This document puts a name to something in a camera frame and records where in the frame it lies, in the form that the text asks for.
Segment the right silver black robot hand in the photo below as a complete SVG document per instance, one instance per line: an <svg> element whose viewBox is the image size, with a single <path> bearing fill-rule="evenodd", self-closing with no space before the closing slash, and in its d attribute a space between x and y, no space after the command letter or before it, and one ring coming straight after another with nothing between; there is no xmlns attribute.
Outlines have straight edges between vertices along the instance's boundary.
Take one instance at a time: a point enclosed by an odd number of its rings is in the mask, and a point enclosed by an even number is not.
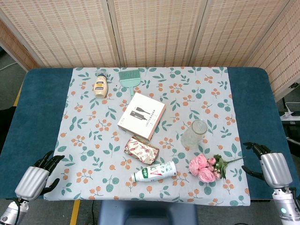
<svg viewBox="0 0 300 225"><path fill-rule="evenodd" d="M254 142L245 142L246 149L252 149L259 159L262 172L254 172L245 165L242 169L250 176L265 181L269 187L280 189L288 187L293 179L286 159L282 153L272 152L267 146Z"/></svg>

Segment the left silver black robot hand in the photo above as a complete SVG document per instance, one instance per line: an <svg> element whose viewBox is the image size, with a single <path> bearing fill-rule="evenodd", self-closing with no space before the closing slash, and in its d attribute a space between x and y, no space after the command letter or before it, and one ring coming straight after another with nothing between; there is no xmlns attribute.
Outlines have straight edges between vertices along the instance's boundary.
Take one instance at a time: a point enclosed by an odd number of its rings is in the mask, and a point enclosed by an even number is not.
<svg viewBox="0 0 300 225"><path fill-rule="evenodd" d="M51 157L52 154L52 150L46 153L24 173L15 189L16 197L20 203L33 201L39 196L53 191L58 185L60 179L56 178L50 186L46 186L49 176L65 156Z"/></svg>

